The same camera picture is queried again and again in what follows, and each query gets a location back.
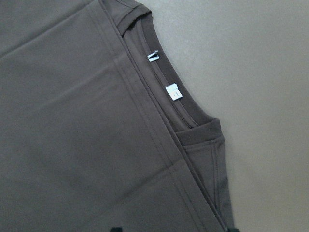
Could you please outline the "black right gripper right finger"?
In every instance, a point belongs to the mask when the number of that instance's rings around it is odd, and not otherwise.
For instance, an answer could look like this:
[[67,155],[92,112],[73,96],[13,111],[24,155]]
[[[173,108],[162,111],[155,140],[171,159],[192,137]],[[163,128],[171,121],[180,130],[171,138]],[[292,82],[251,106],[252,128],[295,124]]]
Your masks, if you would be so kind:
[[240,230],[237,228],[228,228],[227,232],[240,232]]

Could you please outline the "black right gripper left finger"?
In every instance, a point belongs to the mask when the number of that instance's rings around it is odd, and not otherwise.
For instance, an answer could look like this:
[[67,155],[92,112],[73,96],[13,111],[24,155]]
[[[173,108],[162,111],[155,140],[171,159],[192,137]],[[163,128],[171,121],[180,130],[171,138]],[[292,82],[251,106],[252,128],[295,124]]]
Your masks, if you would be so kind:
[[110,229],[110,232],[123,232],[123,228],[122,227],[112,227]]

